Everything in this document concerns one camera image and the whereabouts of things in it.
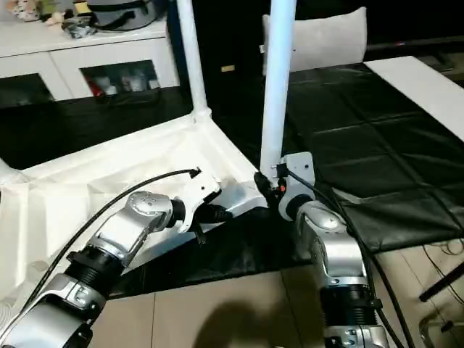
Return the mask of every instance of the black wire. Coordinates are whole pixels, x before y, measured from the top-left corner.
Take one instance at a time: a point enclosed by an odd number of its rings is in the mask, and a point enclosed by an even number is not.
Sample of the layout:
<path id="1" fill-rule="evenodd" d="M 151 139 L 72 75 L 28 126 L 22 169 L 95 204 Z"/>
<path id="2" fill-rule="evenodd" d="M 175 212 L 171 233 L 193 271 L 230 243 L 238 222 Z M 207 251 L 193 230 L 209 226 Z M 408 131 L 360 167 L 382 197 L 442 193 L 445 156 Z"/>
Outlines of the black wire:
<path id="1" fill-rule="evenodd" d="M 440 269 L 440 267 L 435 263 L 435 261 L 432 260 L 430 254 L 428 253 L 427 251 L 427 248 L 425 245 L 422 246 L 422 249 L 423 251 L 426 253 L 426 256 L 428 258 L 428 260 L 430 261 L 430 263 L 434 266 L 435 268 L 435 271 L 442 277 L 444 278 L 445 275 L 443 273 L 443 271 Z M 448 288 L 448 291 L 450 292 L 450 294 L 455 298 L 455 300 L 461 305 L 461 306 L 464 306 L 464 299 L 459 296 L 459 294 L 455 291 L 455 289 L 452 287 L 451 284 L 448 284 L 447 286 Z"/>
<path id="2" fill-rule="evenodd" d="M 312 185 L 311 183 L 308 183 L 305 179 L 300 178 L 297 174 L 293 173 L 291 170 L 288 170 L 288 174 L 292 178 L 295 178 L 297 181 L 299 181 L 300 183 L 302 183 L 303 185 L 305 185 L 306 187 L 308 187 L 309 189 L 313 190 L 315 193 L 317 193 L 321 197 L 323 197 L 327 201 L 327 204 L 330 205 L 331 208 L 335 212 L 338 212 L 345 219 L 349 229 L 351 230 L 351 232 L 353 234 L 353 237 L 356 239 L 357 243 L 360 246 L 361 253 L 362 253 L 363 257 L 365 259 L 367 259 L 367 260 L 372 261 L 372 263 L 374 264 L 374 266 L 376 267 L 376 269 L 378 271 L 378 274 L 381 277 L 382 282 L 385 285 L 385 288 L 386 288 L 386 290 L 387 290 L 387 292 L 389 294 L 391 303 L 393 304 L 394 310 L 395 310 L 395 312 L 397 314 L 399 324 L 401 325 L 403 334 L 405 335 L 407 345 L 409 346 L 409 348 L 415 348 L 413 337 L 411 336 L 410 330 L 407 327 L 405 316 L 404 316 L 404 314 L 403 314 L 403 312 L 401 310 L 401 307 L 399 305 L 397 296 L 394 293 L 392 285 L 390 284 L 388 278 L 386 277 L 384 269 L 382 268 L 382 266 L 380 265 L 380 263 L 378 262 L 378 260 L 376 259 L 375 255 L 372 253 L 372 251 L 369 250 L 368 246 L 361 239 L 361 236 L 357 232 L 353 222 L 351 221 L 349 216 L 344 212 L 343 207 L 337 202 L 337 200 L 335 200 L 336 203 L 334 203 L 334 201 L 332 201 L 332 199 L 328 198 L 328 196 L 326 194 L 324 194 L 321 190 L 319 190 L 318 188 L 315 188 L 314 185 Z M 375 296 L 376 290 L 375 290 L 375 284 L 374 284 L 374 281 L 373 281 L 372 271 L 371 271 L 370 266 L 368 265 L 367 262 L 365 262 L 365 269 L 366 269 L 366 275 L 367 275 L 367 278 L 368 278 L 369 287 L 370 287 L 373 295 Z M 382 309 L 378 309 L 377 314 L 380 317 L 381 322 L 385 326 L 385 329 L 390 334 L 391 339 L 397 345 L 397 347 L 404 348 L 402 342 L 399 340 L 398 336 L 394 332 L 392 326 L 390 325 L 389 321 L 387 320 L 387 318 L 386 318 L 384 312 L 382 311 Z"/>
<path id="3" fill-rule="evenodd" d="M 321 197 L 323 197 L 326 201 L 327 204 L 331 206 L 332 210 L 337 212 L 339 208 L 332 202 L 332 199 L 328 198 L 326 194 L 324 194 L 320 189 L 314 187 L 311 183 L 308 183 L 305 179 L 300 178 L 297 174 L 293 173 L 291 170 L 288 170 L 289 176 L 292 178 L 295 178 L 297 181 L 314 191 L 315 193 L 319 194 Z"/>
<path id="4" fill-rule="evenodd" d="M 361 336 L 362 336 L 362 346 L 365 348 L 364 332 L 363 332 L 363 328 L 361 327 L 361 325 L 360 325 L 360 330 L 361 330 Z"/>
<path id="5" fill-rule="evenodd" d="M 22 311 L 26 309 L 28 305 L 37 297 L 39 294 L 40 290 L 50 277 L 51 273 L 54 271 L 54 269 L 58 266 L 59 261 L 65 256 L 67 250 L 75 243 L 75 241 L 82 236 L 82 234 L 90 227 L 92 223 L 94 223 L 102 214 L 104 214 L 110 207 L 112 207 L 117 201 L 120 199 L 124 198 L 131 192 L 134 192 L 136 189 L 141 188 L 142 186 L 148 185 L 149 183 L 153 183 L 155 181 L 164 179 L 164 178 L 169 178 L 170 176 L 174 175 L 180 175 L 180 174 L 190 174 L 192 177 L 195 176 L 196 174 L 199 173 L 199 170 L 196 169 L 184 169 L 184 170 L 176 170 L 170 173 L 162 174 L 155 176 L 153 178 L 147 179 L 145 181 L 142 181 L 141 183 L 138 183 L 135 186 L 132 186 L 125 190 L 123 193 L 118 194 L 115 198 L 113 198 L 111 201 L 106 203 L 94 216 L 92 216 L 79 230 L 72 236 L 72 238 L 63 246 L 63 248 L 60 250 L 58 255 L 55 257 L 53 262 L 50 264 L 50 266 L 47 268 L 45 274 L 42 276 L 41 280 L 38 282 L 37 286 L 34 288 L 32 294 L 29 296 L 28 300 L 26 301 L 24 307 L 22 308 Z"/>

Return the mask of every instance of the tiled floor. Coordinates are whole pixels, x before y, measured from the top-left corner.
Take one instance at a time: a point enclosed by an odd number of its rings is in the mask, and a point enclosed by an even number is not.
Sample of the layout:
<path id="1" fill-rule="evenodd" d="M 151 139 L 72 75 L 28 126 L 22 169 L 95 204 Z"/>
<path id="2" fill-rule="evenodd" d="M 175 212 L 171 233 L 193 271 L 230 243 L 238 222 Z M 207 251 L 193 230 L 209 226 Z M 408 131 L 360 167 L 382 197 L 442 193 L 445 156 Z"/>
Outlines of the tiled floor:
<path id="1" fill-rule="evenodd" d="M 439 246 L 426 248 L 445 273 L 464 260 L 464 252 L 448 256 Z M 450 249 L 459 252 L 462 245 L 456 241 Z M 464 320 L 464 307 L 447 290 L 430 302 L 418 300 L 418 295 L 439 279 L 422 247 L 381 254 L 379 258 L 398 296 L 416 347 L 423 347 L 418 323 L 427 315 L 434 320 Z M 377 278 L 376 291 L 383 300 L 384 312 L 403 340 L 386 290 Z M 464 278 L 454 288 L 464 297 Z M 311 267 L 303 267 L 112 301 L 94 326 L 91 346 L 324 347 L 322 330 Z M 437 348 L 464 347 L 464 329 L 442 334 L 439 328 L 433 328 L 430 332 Z"/>

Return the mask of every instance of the black metal bar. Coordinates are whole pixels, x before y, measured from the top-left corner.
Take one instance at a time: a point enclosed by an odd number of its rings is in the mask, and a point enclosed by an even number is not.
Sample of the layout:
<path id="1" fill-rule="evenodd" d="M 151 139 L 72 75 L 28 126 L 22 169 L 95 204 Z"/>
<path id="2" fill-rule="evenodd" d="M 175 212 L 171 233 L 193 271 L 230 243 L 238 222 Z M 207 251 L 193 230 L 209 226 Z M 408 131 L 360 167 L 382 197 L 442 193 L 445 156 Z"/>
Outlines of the black metal bar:
<path id="1" fill-rule="evenodd" d="M 420 296 L 419 299 L 422 302 L 427 302 L 438 294 L 441 290 L 446 288 L 447 286 L 450 286 L 453 282 L 455 282 L 458 278 L 460 278 L 462 275 L 464 275 L 464 262 L 461 263 L 459 266 L 457 266 L 454 270 L 446 274 L 445 277 L 437 281 L 434 285 L 432 285 L 430 288 L 425 290 Z"/>

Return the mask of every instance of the black tablecloth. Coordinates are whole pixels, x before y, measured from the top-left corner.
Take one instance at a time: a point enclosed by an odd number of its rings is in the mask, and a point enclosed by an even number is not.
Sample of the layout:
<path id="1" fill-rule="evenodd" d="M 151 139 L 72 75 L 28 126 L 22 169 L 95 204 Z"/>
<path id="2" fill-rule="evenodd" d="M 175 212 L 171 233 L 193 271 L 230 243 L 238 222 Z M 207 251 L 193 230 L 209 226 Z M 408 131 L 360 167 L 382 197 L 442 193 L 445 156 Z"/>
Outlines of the black tablecloth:
<path id="1" fill-rule="evenodd" d="M 259 165 L 264 81 L 210 88 L 213 119 Z M 0 157 L 19 169 L 188 113 L 179 88 L 1 110 Z M 375 252 L 460 237 L 464 145 L 364 65 L 291 74 L 283 153 L 311 151 L 316 176 Z M 139 294 L 309 262 L 291 225 L 257 208 L 123 277 Z"/>

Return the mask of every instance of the stuffed toy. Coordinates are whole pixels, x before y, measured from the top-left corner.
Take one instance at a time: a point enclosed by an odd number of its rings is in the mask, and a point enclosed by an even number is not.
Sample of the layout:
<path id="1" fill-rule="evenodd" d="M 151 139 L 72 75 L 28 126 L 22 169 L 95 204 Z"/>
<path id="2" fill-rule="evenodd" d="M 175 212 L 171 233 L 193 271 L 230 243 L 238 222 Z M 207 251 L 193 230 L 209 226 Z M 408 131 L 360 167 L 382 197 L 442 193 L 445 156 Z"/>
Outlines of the stuffed toy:
<path id="1" fill-rule="evenodd" d="M 65 20 L 65 13 L 64 12 L 55 12 L 54 14 L 51 15 L 49 19 L 46 20 L 45 24 L 48 26 L 50 25 L 55 25 L 55 24 L 61 24 Z"/>
<path id="2" fill-rule="evenodd" d="M 7 9 L 25 22 L 32 22 L 40 18 L 36 0 L 11 0 Z"/>

